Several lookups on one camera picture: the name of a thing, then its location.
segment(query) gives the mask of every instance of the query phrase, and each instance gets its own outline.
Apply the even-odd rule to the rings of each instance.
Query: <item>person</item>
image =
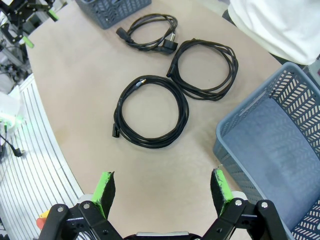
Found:
[[[230,0],[223,18],[281,64],[312,64],[320,54],[320,0]]]

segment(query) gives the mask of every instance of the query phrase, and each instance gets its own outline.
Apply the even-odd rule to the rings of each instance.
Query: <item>basket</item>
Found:
[[[75,0],[79,7],[102,29],[151,4],[151,0]]]
[[[213,152],[250,202],[274,202],[288,238],[320,238],[320,91],[297,65],[218,124]]]

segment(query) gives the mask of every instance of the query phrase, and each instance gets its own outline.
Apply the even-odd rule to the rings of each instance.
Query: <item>black power cable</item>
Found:
[[[24,151],[20,150],[20,148],[15,148],[15,146],[13,146],[8,140],[7,140],[7,125],[4,125],[4,131],[5,131],[5,138],[0,134],[0,138],[2,138],[4,140],[5,143],[7,143],[10,148],[13,151],[13,154],[17,157],[20,158],[23,156]]]
[[[128,126],[122,113],[122,107],[127,97],[133,91],[137,90],[139,87],[146,84],[156,84],[168,89],[173,94],[178,104],[179,117],[176,126],[170,132],[160,137],[146,138],[139,135]],[[188,117],[189,105],[187,99],[182,93],[182,91],[179,89],[179,87],[173,81],[161,76],[140,76],[133,80],[121,93],[121,96],[118,100],[113,115],[114,124],[112,136],[115,138],[119,138],[121,134],[125,139],[127,139],[131,143],[149,149],[164,148],[170,145],[174,140],[176,140],[179,137],[185,125],[187,124]]]
[[[165,32],[165,34],[157,40],[148,43],[136,43],[132,38],[131,34],[138,28],[143,25],[154,23],[154,22],[162,22],[167,21],[170,24],[169,29]],[[145,15],[137,19],[132,25],[130,26],[128,31],[125,31],[122,27],[118,28],[116,34],[122,38],[126,44],[130,47],[138,49],[139,51],[156,51],[162,52],[165,54],[173,53],[178,46],[178,43],[174,42],[176,36],[176,27],[178,26],[178,20],[171,15],[167,14],[160,14],[160,13],[153,13],[149,15]]]
[[[202,45],[209,48],[213,48],[216,51],[220,52],[221,55],[225,58],[228,64],[229,73],[225,80],[218,86],[210,89],[200,89],[185,82],[181,78],[178,68],[179,58],[184,53],[184,51],[186,51],[194,45]],[[173,57],[173,60],[171,62],[170,68],[166,76],[168,78],[171,78],[182,89],[183,93],[189,96],[190,98],[196,100],[218,101],[227,94],[232,84],[234,83],[238,72],[238,67],[238,60],[236,58],[235,52],[232,50],[231,47],[216,42],[192,39],[189,41],[185,41],[181,44],[178,51],[175,53]]]

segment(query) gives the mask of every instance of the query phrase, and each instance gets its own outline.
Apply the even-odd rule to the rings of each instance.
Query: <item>gray storage basket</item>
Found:
[[[274,202],[290,239],[320,238],[320,214],[310,218],[320,203],[319,100],[307,75],[286,63],[216,128],[214,154],[252,203]]]
[[[79,7],[102,29],[151,4],[151,0],[75,0]]]

